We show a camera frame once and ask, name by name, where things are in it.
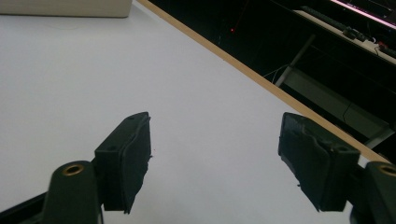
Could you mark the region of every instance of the white table surface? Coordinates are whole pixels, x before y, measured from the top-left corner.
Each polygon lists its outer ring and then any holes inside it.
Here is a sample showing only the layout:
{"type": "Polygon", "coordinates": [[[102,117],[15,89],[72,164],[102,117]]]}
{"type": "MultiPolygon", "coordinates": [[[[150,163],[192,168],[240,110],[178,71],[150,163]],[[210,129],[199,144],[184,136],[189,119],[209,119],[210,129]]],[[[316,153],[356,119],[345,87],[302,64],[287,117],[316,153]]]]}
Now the white table surface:
{"type": "Polygon", "coordinates": [[[277,155],[295,111],[136,1],[127,19],[0,16],[0,211],[142,111],[153,158],[131,215],[105,223],[349,223],[277,155]]]}

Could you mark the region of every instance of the computer monitor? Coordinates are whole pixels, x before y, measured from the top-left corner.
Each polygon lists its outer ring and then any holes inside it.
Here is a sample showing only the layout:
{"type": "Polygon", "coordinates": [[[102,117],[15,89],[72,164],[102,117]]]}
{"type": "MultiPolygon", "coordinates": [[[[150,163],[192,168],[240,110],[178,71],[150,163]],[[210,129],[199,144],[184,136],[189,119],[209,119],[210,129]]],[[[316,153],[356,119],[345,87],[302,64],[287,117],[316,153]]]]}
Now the computer monitor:
{"type": "Polygon", "coordinates": [[[330,0],[396,31],[396,0],[330,0]]]}

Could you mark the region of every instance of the white tabletop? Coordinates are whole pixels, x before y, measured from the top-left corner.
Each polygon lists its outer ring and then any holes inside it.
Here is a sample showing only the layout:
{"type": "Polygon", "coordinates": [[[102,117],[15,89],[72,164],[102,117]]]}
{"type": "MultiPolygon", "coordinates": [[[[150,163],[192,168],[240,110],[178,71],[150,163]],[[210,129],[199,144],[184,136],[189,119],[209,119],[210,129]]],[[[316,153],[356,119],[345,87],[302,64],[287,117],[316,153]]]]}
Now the white tabletop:
{"type": "Polygon", "coordinates": [[[0,17],[0,211],[148,111],[153,158],[108,224],[349,223],[318,213],[277,155],[295,112],[145,7],[127,19],[0,17]]]}

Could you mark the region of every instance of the monitor screen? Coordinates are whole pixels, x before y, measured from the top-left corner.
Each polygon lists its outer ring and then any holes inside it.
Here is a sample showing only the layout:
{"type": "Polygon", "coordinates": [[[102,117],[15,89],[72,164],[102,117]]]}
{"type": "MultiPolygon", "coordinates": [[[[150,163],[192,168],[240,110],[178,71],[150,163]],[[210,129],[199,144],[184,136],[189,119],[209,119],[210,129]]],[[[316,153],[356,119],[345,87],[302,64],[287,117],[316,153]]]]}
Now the monitor screen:
{"type": "Polygon", "coordinates": [[[331,0],[335,4],[355,11],[396,30],[396,0],[331,0]]]}

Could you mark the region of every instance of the dark floor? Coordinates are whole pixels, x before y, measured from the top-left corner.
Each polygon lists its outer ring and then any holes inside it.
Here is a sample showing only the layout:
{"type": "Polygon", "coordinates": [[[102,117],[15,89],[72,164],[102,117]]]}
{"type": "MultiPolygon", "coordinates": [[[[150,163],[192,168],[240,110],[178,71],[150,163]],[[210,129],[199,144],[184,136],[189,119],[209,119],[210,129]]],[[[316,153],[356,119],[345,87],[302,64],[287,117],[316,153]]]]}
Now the dark floor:
{"type": "MultiPolygon", "coordinates": [[[[284,69],[282,66],[292,61],[302,43],[310,36],[310,32],[307,31],[311,29],[311,27],[302,25],[300,21],[295,20],[285,7],[314,5],[317,1],[300,0],[297,3],[291,0],[277,0],[275,3],[271,0],[150,0],[150,2],[268,80],[275,82],[278,78],[277,75],[281,74],[284,69]]],[[[312,74],[320,74],[320,77],[316,78],[320,79],[326,86],[337,89],[351,101],[361,103],[363,108],[366,106],[366,110],[384,120],[389,119],[393,122],[394,110],[390,110],[383,105],[388,104],[389,101],[396,104],[396,94],[394,93],[396,92],[395,68],[391,67],[389,70],[388,67],[384,67],[384,71],[380,71],[384,74],[392,73],[390,76],[370,77],[372,74],[370,69],[373,68],[368,66],[367,63],[362,63],[361,60],[370,62],[372,58],[350,59],[347,57],[349,55],[347,51],[359,51],[360,49],[343,48],[343,43],[335,43],[337,47],[340,47],[336,48],[334,43],[332,40],[329,41],[324,38],[322,41],[317,41],[315,43],[317,49],[327,50],[326,55],[322,51],[311,49],[312,51],[306,53],[301,59],[304,63],[300,66],[305,70],[312,71],[312,74]],[[341,58],[347,63],[329,63],[329,60],[325,60],[325,57],[341,58]],[[361,87],[361,91],[353,91],[348,86],[350,84],[341,85],[340,78],[343,80],[353,79],[354,84],[358,80],[359,83],[355,86],[357,88],[361,87]],[[381,88],[374,89],[374,86],[380,86],[381,88]]],[[[294,94],[287,88],[284,91],[291,95],[294,94]]],[[[359,141],[365,142],[367,140],[365,136],[348,127],[342,120],[333,118],[332,115],[313,105],[304,97],[294,96],[359,141]]],[[[375,147],[374,151],[395,163],[395,146],[396,134],[375,147]]]]}

